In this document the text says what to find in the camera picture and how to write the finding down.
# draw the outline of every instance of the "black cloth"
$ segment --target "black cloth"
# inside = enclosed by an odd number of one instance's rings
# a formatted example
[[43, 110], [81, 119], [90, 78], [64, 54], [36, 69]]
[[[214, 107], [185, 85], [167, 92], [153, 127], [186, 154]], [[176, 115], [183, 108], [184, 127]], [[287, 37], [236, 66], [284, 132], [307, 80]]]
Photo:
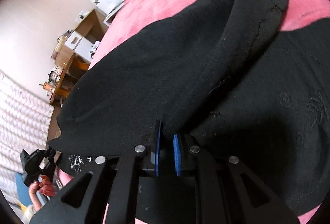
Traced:
[[313, 209], [330, 189], [330, 19], [278, 32], [287, 4], [198, 0], [148, 25], [78, 81], [49, 145], [120, 155], [158, 119], [168, 139], [240, 157], [297, 215]]

